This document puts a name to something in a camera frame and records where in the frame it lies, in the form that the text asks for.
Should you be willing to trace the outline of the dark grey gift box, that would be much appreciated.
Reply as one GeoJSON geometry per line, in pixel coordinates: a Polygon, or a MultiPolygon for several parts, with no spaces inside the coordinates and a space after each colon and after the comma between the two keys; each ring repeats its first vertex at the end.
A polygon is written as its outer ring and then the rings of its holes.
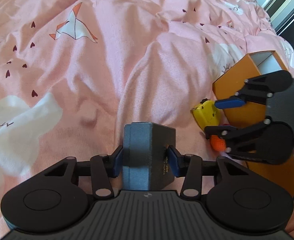
{"type": "Polygon", "coordinates": [[[152,122],[124,126],[124,190],[159,191],[174,181],[166,150],[176,145],[176,129],[152,122]]]}

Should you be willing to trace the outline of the orange crochet ball toy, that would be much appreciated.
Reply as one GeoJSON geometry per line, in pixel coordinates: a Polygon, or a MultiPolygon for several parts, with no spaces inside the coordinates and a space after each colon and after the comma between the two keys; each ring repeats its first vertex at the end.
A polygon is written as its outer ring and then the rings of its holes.
{"type": "Polygon", "coordinates": [[[213,150],[218,152],[223,152],[227,148],[225,140],[220,139],[217,135],[212,135],[209,139],[210,145],[213,148],[213,150]]]}

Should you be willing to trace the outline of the orange cardboard storage box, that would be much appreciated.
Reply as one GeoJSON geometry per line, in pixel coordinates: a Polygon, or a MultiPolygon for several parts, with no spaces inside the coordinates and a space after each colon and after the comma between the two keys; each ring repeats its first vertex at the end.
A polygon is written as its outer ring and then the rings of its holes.
{"type": "MultiPolygon", "coordinates": [[[[214,83],[213,92],[217,99],[226,99],[244,86],[246,79],[277,70],[288,70],[274,50],[247,53],[239,62],[226,70],[214,83]]],[[[242,107],[224,110],[229,123],[237,128],[245,128],[264,120],[266,106],[248,102],[242,107]]],[[[280,185],[294,196],[294,157],[285,163],[269,165],[247,161],[247,167],[264,178],[280,185]]]]}

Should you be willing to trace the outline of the pink printed bed duvet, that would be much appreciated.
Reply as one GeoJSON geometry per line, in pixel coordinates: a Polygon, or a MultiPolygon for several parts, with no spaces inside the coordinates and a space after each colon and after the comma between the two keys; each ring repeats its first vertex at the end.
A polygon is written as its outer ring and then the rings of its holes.
{"type": "Polygon", "coordinates": [[[0,0],[0,201],[67,156],[112,153],[137,121],[214,159],[190,110],[262,50],[294,76],[292,46],[255,0],[0,0]]]}

